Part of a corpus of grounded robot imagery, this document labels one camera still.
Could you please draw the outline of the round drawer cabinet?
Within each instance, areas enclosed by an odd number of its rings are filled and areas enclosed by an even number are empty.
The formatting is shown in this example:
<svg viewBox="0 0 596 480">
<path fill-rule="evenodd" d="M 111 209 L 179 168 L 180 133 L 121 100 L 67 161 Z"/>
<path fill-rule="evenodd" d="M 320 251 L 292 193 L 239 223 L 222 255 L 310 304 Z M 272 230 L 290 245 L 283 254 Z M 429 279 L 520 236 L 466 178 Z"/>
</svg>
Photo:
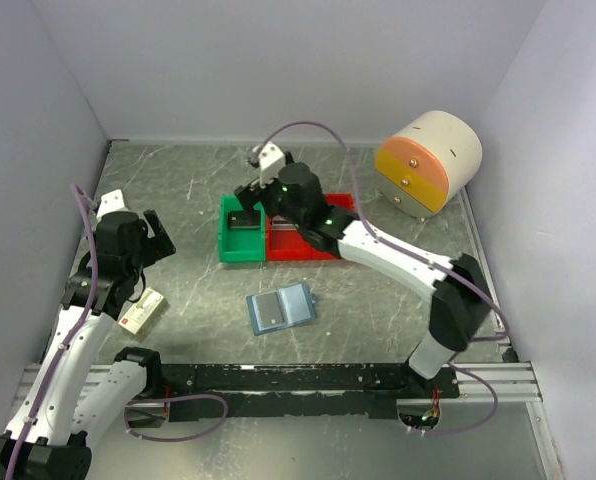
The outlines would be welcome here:
<svg viewBox="0 0 596 480">
<path fill-rule="evenodd" d="M 428 111 L 377 150 L 377 188 L 405 214 L 427 219 L 467 185 L 482 158 L 479 137 L 466 122 L 445 111 Z"/>
</svg>

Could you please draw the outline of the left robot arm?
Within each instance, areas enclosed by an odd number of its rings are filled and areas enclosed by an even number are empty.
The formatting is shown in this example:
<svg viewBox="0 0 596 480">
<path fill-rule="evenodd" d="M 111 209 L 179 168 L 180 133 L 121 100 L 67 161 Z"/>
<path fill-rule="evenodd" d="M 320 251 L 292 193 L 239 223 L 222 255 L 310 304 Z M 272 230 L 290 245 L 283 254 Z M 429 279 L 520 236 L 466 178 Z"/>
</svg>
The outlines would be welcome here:
<svg viewBox="0 0 596 480">
<path fill-rule="evenodd" d="M 157 213 L 104 214 L 68 280 L 58 323 L 23 404 L 0 434 L 0 479 L 83 479 L 93 451 L 125 405 L 164 390 L 158 352 L 125 347 L 89 393 L 83 388 L 145 268 L 176 251 Z"/>
</svg>

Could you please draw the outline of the red plastic bin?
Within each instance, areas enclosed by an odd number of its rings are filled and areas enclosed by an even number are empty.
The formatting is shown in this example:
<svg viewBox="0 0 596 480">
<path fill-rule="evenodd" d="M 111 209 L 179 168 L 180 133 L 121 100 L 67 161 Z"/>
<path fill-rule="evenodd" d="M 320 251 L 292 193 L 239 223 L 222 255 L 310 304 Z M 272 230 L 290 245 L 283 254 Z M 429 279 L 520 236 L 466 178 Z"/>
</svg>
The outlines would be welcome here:
<svg viewBox="0 0 596 480">
<path fill-rule="evenodd" d="M 327 193 L 325 195 L 326 200 L 335 205 L 335 206 L 339 206 L 339 207 L 343 207 L 346 208 L 348 210 L 355 210 L 354 207 L 354 200 L 352 197 L 351 193 Z M 335 260 L 336 256 L 327 253 L 327 252 L 321 252 L 316 250 L 314 247 L 311 248 L 311 259 L 316 261 L 329 261 L 329 260 Z"/>
<path fill-rule="evenodd" d="M 312 259 L 311 248 L 295 225 L 280 216 L 266 218 L 265 249 L 266 260 L 271 262 Z"/>
</svg>

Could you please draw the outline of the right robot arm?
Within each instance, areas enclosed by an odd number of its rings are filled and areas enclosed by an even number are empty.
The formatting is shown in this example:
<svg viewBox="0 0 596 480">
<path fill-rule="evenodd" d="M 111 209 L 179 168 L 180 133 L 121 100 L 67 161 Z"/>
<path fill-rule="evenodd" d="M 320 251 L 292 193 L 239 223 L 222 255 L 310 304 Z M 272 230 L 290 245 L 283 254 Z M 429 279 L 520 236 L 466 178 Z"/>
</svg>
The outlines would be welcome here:
<svg viewBox="0 0 596 480">
<path fill-rule="evenodd" d="M 261 178 L 235 189 L 248 214 L 261 205 L 267 217 L 292 224 L 314 249 L 382 273 L 430 302 L 428 330 L 409 355 L 404 390 L 421 398 L 437 384 L 437 374 L 465 351 L 492 310 L 478 261 L 416 248 L 377 229 L 357 211 L 327 201 L 317 175 L 303 163 L 282 167 L 271 182 Z"/>
</svg>

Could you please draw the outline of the green plastic bin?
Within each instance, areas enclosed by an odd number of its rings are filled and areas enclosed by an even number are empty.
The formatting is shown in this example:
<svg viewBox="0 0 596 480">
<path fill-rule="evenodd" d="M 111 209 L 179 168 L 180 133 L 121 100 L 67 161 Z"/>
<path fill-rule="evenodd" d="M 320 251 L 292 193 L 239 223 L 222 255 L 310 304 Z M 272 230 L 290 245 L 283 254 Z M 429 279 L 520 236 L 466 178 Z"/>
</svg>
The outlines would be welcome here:
<svg viewBox="0 0 596 480">
<path fill-rule="evenodd" d="M 265 237 L 266 216 L 260 204 L 255 206 L 261 214 L 261 226 L 255 230 L 229 230 L 227 214 L 229 211 L 241 211 L 234 195 L 223 195 L 220 203 L 220 221 L 218 229 L 218 251 L 222 263 L 254 263 L 266 259 Z"/>
</svg>

